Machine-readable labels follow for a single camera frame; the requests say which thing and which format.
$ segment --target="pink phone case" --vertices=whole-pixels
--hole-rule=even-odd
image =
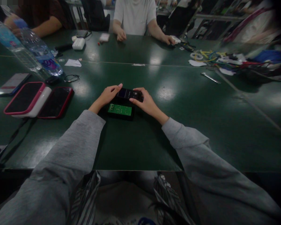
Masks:
[[[28,108],[25,110],[25,111],[23,111],[23,112],[6,112],[6,110],[7,110],[7,108],[9,107],[9,105],[14,101],[14,99],[18,96],[18,94],[22,91],[22,89],[25,87],[25,85],[27,85],[27,84],[29,84],[29,83],[42,83],[42,86],[40,87],[40,89],[38,90],[38,92],[37,92],[37,94],[35,95],[35,97],[33,98],[33,100],[32,100],[32,102],[30,103],[30,105],[28,106]],[[13,97],[13,99],[10,101],[10,103],[5,107],[5,109],[4,109],[4,113],[5,114],[7,114],[7,115],[21,115],[21,114],[27,114],[27,113],[29,113],[32,109],[33,109],[33,107],[34,107],[34,105],[35,105],[35,103],[37,102],[37,100],[38,100],[38,98],[40,97],[40,95],[41,95],[41,93],[43,92],[43,90],[45,89],[45,87],[46,87],[46,85],[45,85],[45,83],[44,82],[28,82],[28,83],[26,83],[26,84],[24,84],[22,87],[21,87],[21,89],[18,91],[18,93]]]

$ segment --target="green circuit board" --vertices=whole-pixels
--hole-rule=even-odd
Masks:
[[[107,112],[131,116],[132,107],[110,104]]]

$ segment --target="metal tool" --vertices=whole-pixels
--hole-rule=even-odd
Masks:
[[[216,82],[217,84],[220,84],[221,82],[219,82],[219,81],[217,81],[217,80],[215,80],[215,79],[213,79],[213,78],[211,78],[210,76],[208,76],[206,73],[201,73],[202,75],[204,75],[205,77],[207,77],[207,78],[209,78],[210,80],[212,80],[212,81],[214,81],[214,82]]]

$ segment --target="black smartphone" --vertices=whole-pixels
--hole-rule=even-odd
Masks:
[[[46,85],[43,82],[26,83],[4,110],[5,114],[26,114],[37,102]]]
[[[70,87],[56,87],[45,102],[38,118],[57,119],[61,117],[72,94],[73,89]]]
[[[78,38],[85,38],[87,33],[88,33],[88,31],[86,31],[86,30],[77,30],[76,36]]]
[[[134,98],[140,102],[142,102],[142,93],[140,91],[133,91],[126,88],[121,88],[121,90],[116,94],[118,98],[124,98],[129,100],[130,98]]]

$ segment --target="smartphone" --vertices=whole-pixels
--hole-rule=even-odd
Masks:
[[[4,109],[7,115],[26,114],[32,110],[46,85],[43,82],[29,82],[21,87]]]
[[[73,93],[73,89],[70,87],[56,87],[45,102],[38,118],[56,119],[61,117]]]
[[[126,88],[121,88],[121,90],[116,94],[118,98],[124,98],[129,100],[130,98],[134,98],[140,102],[143,102],[142,94],[140,91],[133,91]]]
[[[77,30],[76,36],[78,38],[85,38],[87,33],[88,33],[88,31],[86,31],[86,30]]]
[[[14,74],[1,88],[0,95],[14,95],[31,76],[29,73]]]

